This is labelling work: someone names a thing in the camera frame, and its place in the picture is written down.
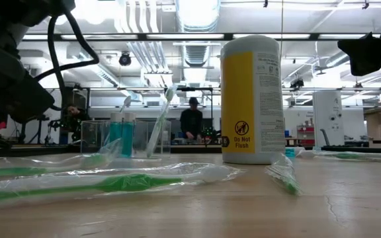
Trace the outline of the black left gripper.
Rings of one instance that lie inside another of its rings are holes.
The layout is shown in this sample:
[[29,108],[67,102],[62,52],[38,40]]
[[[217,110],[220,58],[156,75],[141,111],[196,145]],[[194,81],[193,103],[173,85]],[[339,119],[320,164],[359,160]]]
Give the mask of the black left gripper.
[[43,114],[53,96],[24,68],[18,57],[0,48],[0,108],[19,123]]

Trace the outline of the clear acrylic organizer box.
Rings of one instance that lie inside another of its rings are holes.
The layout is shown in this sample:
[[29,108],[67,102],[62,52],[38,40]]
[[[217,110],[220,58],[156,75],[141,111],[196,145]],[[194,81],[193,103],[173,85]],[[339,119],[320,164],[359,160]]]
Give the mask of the clear acrylic organizer box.
[[[146,148],[156,120],[136,120],[131,157],[120,156],[116,159],[159,159],[170,156],[171,123],[165,121],[158,137],[153,156],[147,158]],[[110,121],[93,120],[82,123],[81,152],[94,153],[110,142]]]

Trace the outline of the person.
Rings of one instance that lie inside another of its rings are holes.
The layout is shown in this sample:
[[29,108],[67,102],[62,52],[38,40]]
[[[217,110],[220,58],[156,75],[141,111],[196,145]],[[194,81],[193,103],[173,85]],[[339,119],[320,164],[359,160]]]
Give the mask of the person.
[[201,137],[203,113],[198,109],[196,97],[189,99],[189,108],[181,112],[181,131],[186,139],[198,140]]
[[67,118],[66,126],[69,132],[72,133],[72,141],[78,141],[81,139],[81,125],[83,121],[90,120],[89,115],[82,108],[78,108],[73,104],[66,106]]

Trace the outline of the white pillar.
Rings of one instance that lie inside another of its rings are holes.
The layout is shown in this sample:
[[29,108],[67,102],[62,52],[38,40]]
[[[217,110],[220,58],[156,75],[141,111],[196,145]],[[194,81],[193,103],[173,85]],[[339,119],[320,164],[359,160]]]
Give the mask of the white pillar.
[[343,113],[340,91],[313,93],[315,146],[343,145]]

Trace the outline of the black ceiling spotlight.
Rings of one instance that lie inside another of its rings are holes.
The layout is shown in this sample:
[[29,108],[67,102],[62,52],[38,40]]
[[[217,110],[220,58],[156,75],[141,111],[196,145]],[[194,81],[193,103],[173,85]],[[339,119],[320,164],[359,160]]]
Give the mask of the black ceiling spotlight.
[[132,63],[130,53],[122,52],[118,62],[121,66],[129,66]]
[[295,80],[293,80],[291,83],[290,83],[290,88],[293,90],[293,91],[297,91],[299,90],[300,88],[304,87],[304,79],[303,78],[297,78]]

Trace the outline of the red shelf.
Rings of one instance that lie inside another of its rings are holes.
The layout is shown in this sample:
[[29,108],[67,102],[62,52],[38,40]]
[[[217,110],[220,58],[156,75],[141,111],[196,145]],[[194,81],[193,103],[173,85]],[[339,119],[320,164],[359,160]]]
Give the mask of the red shelf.
[[313,126],[297,126],[298,143],[303,147],[315,145],[315,135]]

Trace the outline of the black background frame rig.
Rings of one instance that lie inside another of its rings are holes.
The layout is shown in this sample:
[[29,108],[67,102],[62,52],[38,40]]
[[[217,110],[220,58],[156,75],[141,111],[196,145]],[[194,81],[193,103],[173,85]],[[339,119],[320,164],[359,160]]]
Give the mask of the black background frame rig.
[[177,106],[173,105],[171,106],[171,101],[173,97],[176,95],[176,91],[184,91],[184,92],[190,92],[190,91],[210,91],[211,92],[211,97],[213,97],[213,90],[214,88],[212,87],[181,87],[181,88],[176,88],[176,86],[172,86],[169,88],[165,88],[165,98],[166,101],[164,105],[162,106],[162,109],[168,109],[168,108],[184,108],[184,106]]
[[67,118],[67,110],[66,106],[69,104],[73,104],[77,106],[78,108],[82,108],[86,111],[88,114],[88,90],[85,88],[82,88],[78,85],[75,85],[74,87],[67,87],[67,95],[65,98],[65,102],[62,105],[62,111],[60,116],[60,138],[59,143],[60,144],[69,144],[69,143],[75,143],[77,141],[72,141],[71,135],[72,133],[69,132],[67,126],[66,126],[66,118]]

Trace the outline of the black metal table frame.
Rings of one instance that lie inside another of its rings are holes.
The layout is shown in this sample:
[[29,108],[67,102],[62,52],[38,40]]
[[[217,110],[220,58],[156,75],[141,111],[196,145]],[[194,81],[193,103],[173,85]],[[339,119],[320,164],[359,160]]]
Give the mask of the black metal table frame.
[[[324,146],[322,151],[352,151],[360,153],[381,153],[381,148],[369,147],[344,147],[344,146]],[[220,145],[172,145],[170,153],[221,153]],[[57,146],[19,146],[10,149],[0,149],[0,157],[28,157],[35,155],[54,155],[62,153],[81,153],[81,148],[78,145],[57,145]]]

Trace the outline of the black overhead frame bar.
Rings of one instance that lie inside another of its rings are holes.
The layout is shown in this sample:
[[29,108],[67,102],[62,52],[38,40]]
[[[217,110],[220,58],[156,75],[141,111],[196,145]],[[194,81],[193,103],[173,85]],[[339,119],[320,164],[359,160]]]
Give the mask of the black overhead frame bar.
[[250,35],[273,38],[277,41],[338,41],[352,40],[365,33],[94,33],[84,34],[89,42],[131,42],[131,41],[230,41]]

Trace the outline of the silver ventilation duct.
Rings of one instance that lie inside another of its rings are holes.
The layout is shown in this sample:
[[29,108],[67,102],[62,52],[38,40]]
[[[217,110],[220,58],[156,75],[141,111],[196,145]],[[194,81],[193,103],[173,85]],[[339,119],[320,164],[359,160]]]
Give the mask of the silver ventilation duct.
[[[216,30],[221,0],[175,0],[177,26],[180,32],[208,33]],[[210,46],[183,46],[185,63],[203,67],[208,62]]]

